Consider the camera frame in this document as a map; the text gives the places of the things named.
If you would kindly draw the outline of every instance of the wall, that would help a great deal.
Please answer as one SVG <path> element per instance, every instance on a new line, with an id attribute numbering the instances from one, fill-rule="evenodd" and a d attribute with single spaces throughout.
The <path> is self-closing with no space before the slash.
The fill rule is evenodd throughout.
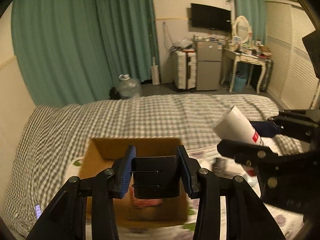
<path id="1" fill-rule="evenodd" d="M 0 65 L 14 56 L 11 38 L 12 3 L 0 19 Z"/>
<path id="2" fill-rule="evenodd" d="M 190 3 L 199 3 L 231 10 L 233 3 L 226 0 L 153 0 L 156 15 L 156 31 L 160 56 L 160 75 L 162 83 L 173 81 L 172 61 L 169 49 L 173 42 L 180 39 L 191 39 L 194 34 L 207 36 L 210 30 L 193 28 L 190 24 Z M 224 38 L 226 33 L 217 31 L 217 38 Z"/>
<path id="3" fill-rule="evenodd" d="M 0 19 L 0 215 L 16 148 L 35 109 L 13 52 L 11 10 L 12 4 Z"/>

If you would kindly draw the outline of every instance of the teal curtain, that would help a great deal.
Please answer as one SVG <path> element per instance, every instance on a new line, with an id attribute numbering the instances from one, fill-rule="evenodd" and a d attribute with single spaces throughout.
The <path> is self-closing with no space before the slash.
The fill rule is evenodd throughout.
<path id="1" fill-rule="evenodd" d="M 152 0 L 14 0 L 12 41 L 36 105 L 108 99 L 158 60 Z"/>
<path id="2" fill-rule="evenodd" d="M 152 0 L 96 0 L 104 48 L 113 57 L 108 65 L 111 72 L 123 73 L 144 81 L 150 79 L 153 48 L 156 47 L 156 28 Z"/>
<path id="3" fill-rule="evenodd" d="M 265 0 L 235 0 L 236 16 L 245 16 L 252 26 L 252 39 L 266 40 L 267 10 Z"/>

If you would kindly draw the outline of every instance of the white tube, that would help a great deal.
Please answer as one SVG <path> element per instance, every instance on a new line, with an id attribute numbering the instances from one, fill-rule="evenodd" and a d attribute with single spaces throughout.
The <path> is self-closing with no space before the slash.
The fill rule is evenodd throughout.
<path id="1" fill-rule="evenodd" d="M 221 140 L 265 146 L 260 135 L 236 106 L 227 111 L 212 129 Z M 250 176 L 255 176 L 253 168 L 243 168 Z"/>

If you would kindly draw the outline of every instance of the cardboard box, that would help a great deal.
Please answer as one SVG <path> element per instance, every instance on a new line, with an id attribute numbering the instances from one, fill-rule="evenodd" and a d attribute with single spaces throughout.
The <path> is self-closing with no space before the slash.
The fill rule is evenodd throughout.
<path id="1" fill-rule="evenodd" d="M 81 179 L 96 176 L 110 168 L 114 160 L 124 156 L 128 145 L 134 145 L 137 157 L 176 155 L 178 138 L 94 138 L 83 159 L 79 177 Z M 187 195 L 180 182 L 181 195 L 163 199 L 159 206 L 138 209 L 132 206 L 130 191 L 123 199 L 114 199 L 116 223 L 127 228 L 158 228 L 182 225 L 188 219 Z M 91 198 L 87 201 L 87 215 L 91 214 Z"/>

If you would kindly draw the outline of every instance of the red label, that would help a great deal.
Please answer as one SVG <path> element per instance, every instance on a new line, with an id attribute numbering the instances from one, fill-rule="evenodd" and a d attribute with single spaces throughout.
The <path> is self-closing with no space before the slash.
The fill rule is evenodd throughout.
<path id="1" fill-rule="evenodd" d="M 252 136 L 252 140 L 256 143 L 258 140 L 258 137 L 259 137 L 259 135 L 258 135 L 257 131 L 255 131 L 254 135 Z"/>
<path id="2" fill-rule="evenodd" d="M 257 176 L 257 175 L 256 175 L 256 172 L 254 171 L 254 169 L 248 170 L 248 171 L 247 171 L 247 174 L 248 174 L 250 177 Z"/>

